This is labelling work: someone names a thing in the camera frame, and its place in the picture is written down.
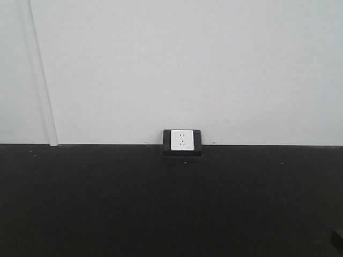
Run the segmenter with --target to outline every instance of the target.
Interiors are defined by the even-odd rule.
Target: vertical wall seam
[[[47,86],[41,51],[39,48],[38,36],[37,36],[36,27],[34,23],[31,3],[30,3],[30,0],[23,0],[23,1],[18,0],[18,1],[19,1],[18,5],[21,10],[20,15],[23,15],[23,21],[25,22],[25,20],[27,20],[27,23],[28,23],[27,25],[30,27],[26,29],[24,33],[27,34],[28,43],[31,45],[30,58],[32,59],[33,71],[36,77],[36,86],[39,93],[39,99],[41,103],[40,106],[42,108],[42,112],[44,116],[44,124],[46,127],[50,145],[57,146],[58,140],[57,140],[55,120],[54,120],[53,110],[51,107],[49,90]]]

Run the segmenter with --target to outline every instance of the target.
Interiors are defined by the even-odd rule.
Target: dark object
[[[331,233],[330,243],[333,244],[341,254],[343,254],[343,230],[333,230]]]
[[[342,257],[343,147],[0,145],[0,257]]]
[[[172,130],[163,130],[163,156],[166,157],[200,157],[202,153],[202,135],[200,130],[193,130],[194,150],[175,151],[171,149]]]

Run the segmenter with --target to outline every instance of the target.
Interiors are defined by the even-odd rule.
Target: white wall
[[[343,145],[343,1],[31,0],[59,143]]]
[[[23,15],[0,1],[0,143],[50,143]]]

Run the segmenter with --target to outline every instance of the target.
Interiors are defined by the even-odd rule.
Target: electrical outlet
[[[171,149],[178,151],[194,150],[193,130],[172,130],[171,131]]]

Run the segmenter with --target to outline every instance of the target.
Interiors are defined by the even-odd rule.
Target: white outlet faceplate
[[[172,130],[171,149],[178,151],[194,151],[193,130]]]

